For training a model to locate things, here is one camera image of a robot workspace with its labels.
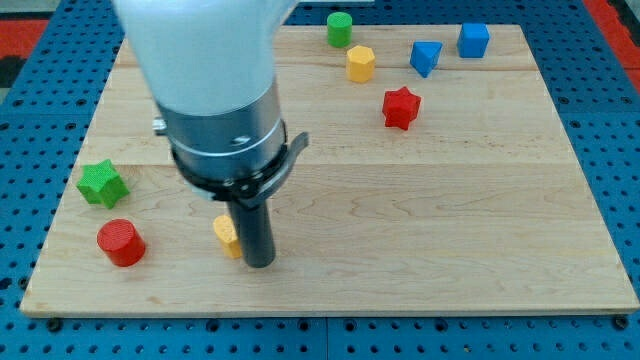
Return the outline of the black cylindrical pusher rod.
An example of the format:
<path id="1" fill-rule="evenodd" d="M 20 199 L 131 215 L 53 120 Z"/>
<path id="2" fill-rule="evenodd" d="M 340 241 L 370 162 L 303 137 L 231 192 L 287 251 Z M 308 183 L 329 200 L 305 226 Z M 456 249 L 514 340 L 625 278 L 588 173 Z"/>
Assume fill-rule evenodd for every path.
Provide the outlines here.
<path id="1" fill-rule="evenodd" d="M 266 202 L 246 207 L 227 203 L 245 263 L 252 268 L 269 266 L 276 257 L 275 243 Z"/>

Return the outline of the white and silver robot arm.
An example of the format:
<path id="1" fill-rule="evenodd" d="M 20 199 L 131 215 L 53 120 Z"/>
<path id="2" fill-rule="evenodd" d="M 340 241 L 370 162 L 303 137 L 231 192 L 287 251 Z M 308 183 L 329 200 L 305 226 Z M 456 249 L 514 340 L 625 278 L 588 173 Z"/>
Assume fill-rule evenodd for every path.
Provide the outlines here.
<path id="1" fill-rule="evenodd" d="M 287 136 L 274 65 L 293 1 L 116 0 L 160 116 L 154 130 L 192 189 L 227 204 L 247 265 L 276 256 L 268 199 L 309 136 Z"/>

